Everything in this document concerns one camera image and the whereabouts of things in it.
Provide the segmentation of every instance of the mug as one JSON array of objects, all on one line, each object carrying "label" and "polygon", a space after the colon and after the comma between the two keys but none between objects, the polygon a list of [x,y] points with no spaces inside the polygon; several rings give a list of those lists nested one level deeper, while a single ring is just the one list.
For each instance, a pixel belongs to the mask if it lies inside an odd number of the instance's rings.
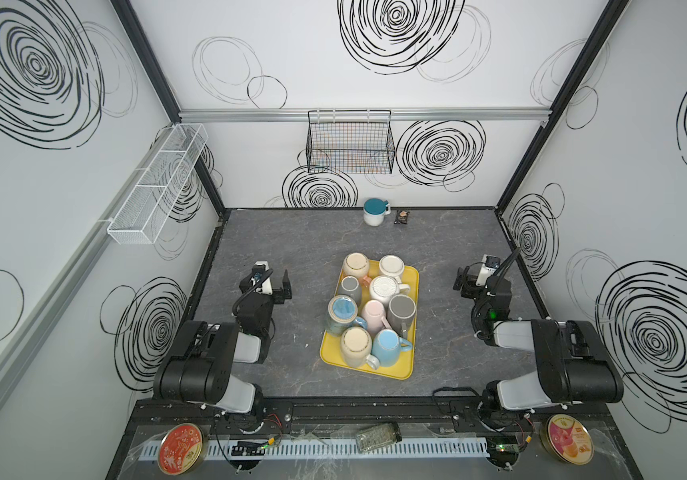
[{"label": "mug", "polygon": [[356,276],[345,276],[341,280],[341,287],[338,289],[338,293],[352,297],[358,305],[362,302],[362,287],[359,286],[359,280]]},{"label": "mug", "polygon": [[371,198],[365,202],[364,220],[370,226],[378,226],[383,223],[383,218],[391,213],[391,206],[386,200]]},{"label": "mug", "polygon": [[370,282],[370,277],[367,275],[369,271],[370,261],[364,254],[348,254],[343,259],[343,274],[357,278],[364,285]]},{"label": "mug", "polygon": [[357,316],[357,303],[354,299],[346,295],[336,295],[328,302],[328,323],[325,326],[330,335],[339,336],[353,324],[362,327],[367,326],[367,322]]},{"label": "mug", "polygon": [[389,300],[387,320],[393,330],[407,337],[407,331],[415,319],[415,302],[407,295],[395,295]]},{"label": "mug", "polygon": [[378,359],[380,366],[392,366],[399,360],[401,352],[413,349],[413,343],[396,334],[394,330],[381,330],[373,339],[370,353]]},{"label": "mug", "polygon": [[378,261],[378,274],[391,276],[397,283],[402,283],[402,274],[405,272],[405,262],[397,255],[386,255]]},{"label": "mug", "polygon": [[373,370],[378,370],[380,361],[370,355],[373,342],[367,330],[361,326],[353,326],[341,335],[341,357],[346,364],[355,369],[367,363]]},{"label": "mug", "polygon": [[383,308],[383,303],[378,300],[365,302],[359,314],[365,319],[367,323],[365,328],[370,335],[375,335],[384,328],[391,328],[387,321],[386,309]]},{"label": "mug", "polygon": [[380,275],[370,282],[370,298],[378,300],[383,303],[383,306],[389,304],[389,300],[402,290],[410,292],[410,285],[407,283],[399,283],[394,278],[386,275]]}]

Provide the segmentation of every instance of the tin can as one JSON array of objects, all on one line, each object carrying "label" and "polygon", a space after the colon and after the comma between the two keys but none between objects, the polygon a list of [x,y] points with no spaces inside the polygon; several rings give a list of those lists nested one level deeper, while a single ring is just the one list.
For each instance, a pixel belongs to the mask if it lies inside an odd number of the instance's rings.
[{"label": "tin can", "polygon": [[204,460],[204,436],[193,423],[174,427],[162,439],[157,455],[159,469],[167,475],[181,475]]},{"label": "tin can", "polygon": [[586,465],[594,457],[594,444],[586,428],[569,415],[555,415],[541,428],[541,443],[563,462]]}]

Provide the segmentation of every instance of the pink mug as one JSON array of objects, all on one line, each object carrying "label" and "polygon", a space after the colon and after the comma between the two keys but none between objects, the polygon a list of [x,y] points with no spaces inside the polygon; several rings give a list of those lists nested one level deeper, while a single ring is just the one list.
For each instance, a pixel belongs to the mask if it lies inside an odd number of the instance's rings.
[{"label": "pink mug", "polygon": [[378,300],[368,300],[362,305],[362,310],[359,316],[367,322],[367,332],[374,336],[384,328],[390,329],[389,321],[387,320],[387,312],[383,307],[383,303]]}]

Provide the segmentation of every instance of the blue mug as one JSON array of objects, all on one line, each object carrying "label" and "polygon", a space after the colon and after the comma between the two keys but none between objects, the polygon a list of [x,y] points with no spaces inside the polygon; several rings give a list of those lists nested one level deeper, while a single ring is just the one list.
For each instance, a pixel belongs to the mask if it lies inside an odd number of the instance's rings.
[{"label": "blue mug", "polygon": [[380,362],[380,366],[392,366],[399,360],[401,352],[413,349],[413,343],[397,335],[394,330],[381,330],[373,339],[370,354]]},{"label": "blue mug", "polygon": [[352,326],[367,329],[365,319],[357,316],[357,303],[350,296],[334,296],[328,303],[328,322],[325,329],[331,335],[340,336]]}]

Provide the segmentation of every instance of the light blue mug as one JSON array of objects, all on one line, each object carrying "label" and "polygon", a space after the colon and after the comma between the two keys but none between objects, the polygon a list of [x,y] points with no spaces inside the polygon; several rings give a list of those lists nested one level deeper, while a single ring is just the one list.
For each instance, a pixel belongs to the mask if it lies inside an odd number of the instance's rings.
[{"label": "light blue mug", "polygon": [[380,362],[380,366],[392,366],[399,360],[399,354],[413,349],[413,343],[397,335],[394,330],[381,330],[373,339],[370,354]]}]

